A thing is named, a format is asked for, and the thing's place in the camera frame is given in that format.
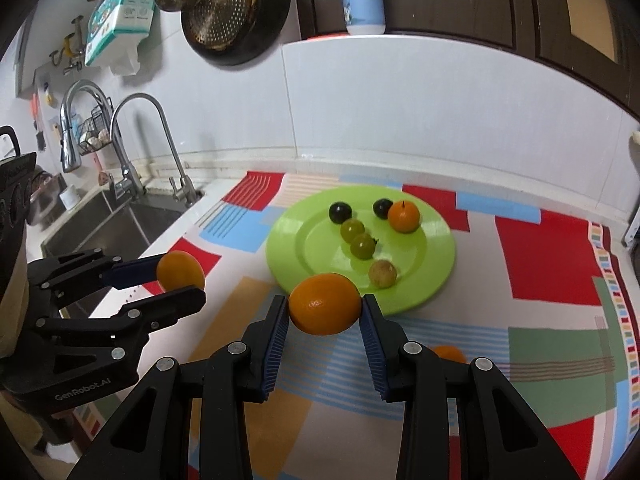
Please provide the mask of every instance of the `orange fruit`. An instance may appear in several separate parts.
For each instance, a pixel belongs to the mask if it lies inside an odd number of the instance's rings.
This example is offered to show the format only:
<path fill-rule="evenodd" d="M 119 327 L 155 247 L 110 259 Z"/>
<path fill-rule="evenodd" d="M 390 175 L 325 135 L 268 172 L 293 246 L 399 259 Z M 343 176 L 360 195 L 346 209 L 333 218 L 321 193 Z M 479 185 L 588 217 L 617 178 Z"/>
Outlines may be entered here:
<path fill-rule="evenodd" d="M 293 324 L 311 335 L 347 330 L 360 317 L 360 293 L 341 274 L 316 274 L 300 282 L 289 295 Z"/>
<path fill-rule="evenodd" d="M 184 251 L 165 254 L 156 267 L 156 278 L 165 292 L 189 285 L 204 290 L 202 266 L 198 260 Z"/>
<path fill-rule="evenodd" d="M 412 233 L 420 226 L 420 210 L 408 200 L 399 200 L 389 209 L 389 225 L 399 233 Z"/>
<path fill-rule="evenodd" d="M 434 354 L 436 354 L 440 359 L 448 359 L 449 361 L 466 364 L 466 357 L 460 348 L 456 348 L 452 345 L 442 345 L 436 346 L 431 350 L 433 350 Z"/>

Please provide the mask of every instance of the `tissue package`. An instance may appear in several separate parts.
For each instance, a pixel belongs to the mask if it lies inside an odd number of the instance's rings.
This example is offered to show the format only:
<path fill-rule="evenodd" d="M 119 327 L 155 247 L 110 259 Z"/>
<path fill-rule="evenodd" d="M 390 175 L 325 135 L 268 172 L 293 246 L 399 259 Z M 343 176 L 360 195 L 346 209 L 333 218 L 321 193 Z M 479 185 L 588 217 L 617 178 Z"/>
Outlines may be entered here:
<path fill-rule="evenodd" d="M 114 75 L 138 72 L 138 44 L 149 35 L 154 6 L 154 0 L 104 0 L 89 19 L 85 65 L 108 66 Z"/>

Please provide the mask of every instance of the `chrome faucet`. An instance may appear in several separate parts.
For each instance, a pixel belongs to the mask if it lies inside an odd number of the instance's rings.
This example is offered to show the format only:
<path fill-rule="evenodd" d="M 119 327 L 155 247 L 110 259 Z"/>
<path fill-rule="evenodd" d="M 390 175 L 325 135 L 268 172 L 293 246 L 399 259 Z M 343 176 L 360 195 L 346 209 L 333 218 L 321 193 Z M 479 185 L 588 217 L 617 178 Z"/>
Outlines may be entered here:
<path fill-rule="evenodd" d="M 160 120 L 162 121 L 162 127 L 164 128 L 164 134 L 166 135 L 166 140 L 169 142 L 169 148 L 171 149 L 171 153 L 174 156 L 175 164 L 176 166 L 178 166 L 178 172 L 180 173 L 180 189 L 176 187 L 174 178 L 173 177 L 169 178 L 169 181 L 171 182 L 171 186 L 174 188 L 174 198 L 176 200 L 185 199 L 187 206 L 192 206 L 200 199 L 200 195 L 198 194 L 196 189 L 193 187 L 193 182 L 191 181 L 189 176 L 184 172 L 182 162 L 180 161 L 180 156 L 178 155 L 178 150 L 175 149 L 174 138 L 171 136 L 171 131 L 169 130 L 169 124 L 166 121 L 164 110 L 162 110 L 161 104 L 158 102 L 158 100 L 155 97 L 142 92 L 131 94 L 125 97 L 120 102 L 120 104 L 116 106 L 116 109 L 113 112 L 113 117 L 111 117 L 111 125 L 109 128 L 109 131 L 113 131 L 113 128 L 117 127 L 116 117 L 118 116 L 118 113 L 120 113 L 120 110 L 122 110 L 122 107 L 125 104 L 127 104 L 129 101 L 132 101 L 133 99 L 146 99 L 147 101 L 151 102 L 153 106 L 156 107 L 156 110 L 158 110 L 158 114 L 160 115 Z"/>
<path fill-rule="evenodd" d="M 109 132 L 116 155 L 120 161 L 120 169 L 122 170 L 123 177 L 122 181 L 113 185 L 116 198 L 120 198 L 127 191 L 129 191 L 133 197 L 144 194 L 145 187 L 142 185 L 142 182 L 140 182 L 138 172 L 129 160 L 127 152 L 124 149 L 120 129 L 118 128 L 118 123 L 115 121 L 115 114 L 113 114 L 112 117 L 111 105 L 109 104 L 107 96 L 96 83 L 87 79 L 81 79 L 73 83 L 62 98 L 62 104 L 60 106 L 60 126 L 62 127 L 62 154 L 60 158 L 62 160 L 62 171 L 64 171 L 64 173 L 70 173 L 82 166 L 78 143 L 74 137 L 73 127 L 71 125 L 70 111 L 71 103 L 79 91 L 87 92 L 96 100 L 100 105 L 100 110 L 105 120 L 110 123 Z"/>

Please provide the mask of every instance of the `wire basket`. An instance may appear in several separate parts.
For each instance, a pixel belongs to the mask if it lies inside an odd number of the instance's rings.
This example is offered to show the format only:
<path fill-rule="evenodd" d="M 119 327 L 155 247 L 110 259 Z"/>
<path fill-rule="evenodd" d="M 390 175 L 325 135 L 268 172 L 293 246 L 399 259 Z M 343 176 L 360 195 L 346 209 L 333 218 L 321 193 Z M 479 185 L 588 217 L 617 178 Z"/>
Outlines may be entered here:
<path fill-rule="evenodd" d="M 97 106 L 91 110 L 91 117 L 80 124 L 78 149 L 80 155 L 87 155 L 103 149 L 108 144 L 111 144 L 109 123 L 106 121 L 102 109 Z"/>

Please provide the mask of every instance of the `sink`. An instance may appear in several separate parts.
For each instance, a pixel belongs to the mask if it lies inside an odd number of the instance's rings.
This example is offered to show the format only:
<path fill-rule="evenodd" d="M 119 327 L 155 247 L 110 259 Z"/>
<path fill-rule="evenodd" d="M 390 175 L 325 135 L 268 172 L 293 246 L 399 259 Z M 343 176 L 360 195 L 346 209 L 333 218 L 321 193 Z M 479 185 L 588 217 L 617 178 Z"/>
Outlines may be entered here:
<path fill-rule="evenodd" d="M 42 244 L 42 253 L 62 256 L 101 248 L 109 256 L 134 260 L 185 211 L 186 206 L 169 195 L 146 194 L 116 202 L 110 193 L 99 192 Z M 108 291 L 98 290 L 69 305 L 68 314 L 88 317 Z"/>

